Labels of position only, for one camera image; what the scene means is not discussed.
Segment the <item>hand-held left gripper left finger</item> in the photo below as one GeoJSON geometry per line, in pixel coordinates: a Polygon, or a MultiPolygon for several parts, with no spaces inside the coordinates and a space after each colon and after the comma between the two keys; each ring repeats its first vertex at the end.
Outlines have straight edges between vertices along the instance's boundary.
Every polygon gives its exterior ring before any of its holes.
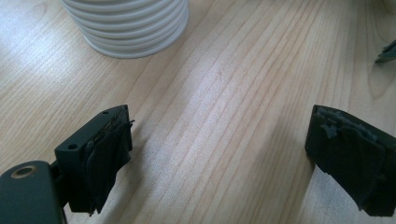
{"type": "Polygon", "coordinates": [[[61,201],[74,212],[101,212],[133,148],[127,105],[100,112],[55,148],[61,201]]]}

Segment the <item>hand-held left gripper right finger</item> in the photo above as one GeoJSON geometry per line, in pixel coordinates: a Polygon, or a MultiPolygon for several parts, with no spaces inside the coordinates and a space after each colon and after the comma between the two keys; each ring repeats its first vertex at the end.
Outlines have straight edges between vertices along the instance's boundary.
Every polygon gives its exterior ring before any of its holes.
{"type": "Polygon", "coordinates": [[[314,105],[304,148],[360,210],[371,217],[394,215],[396,137],[345,111],[314,105]]]}

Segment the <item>white paper cup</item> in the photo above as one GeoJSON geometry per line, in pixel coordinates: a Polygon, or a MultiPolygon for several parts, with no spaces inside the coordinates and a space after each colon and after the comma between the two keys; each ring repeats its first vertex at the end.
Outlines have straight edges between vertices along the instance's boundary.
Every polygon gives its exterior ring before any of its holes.
{"type": "Polygon", "coordinates": [[[189,20],[189,0],[60,0],[95,50],[139,58],[173,44],[189,20]]]}

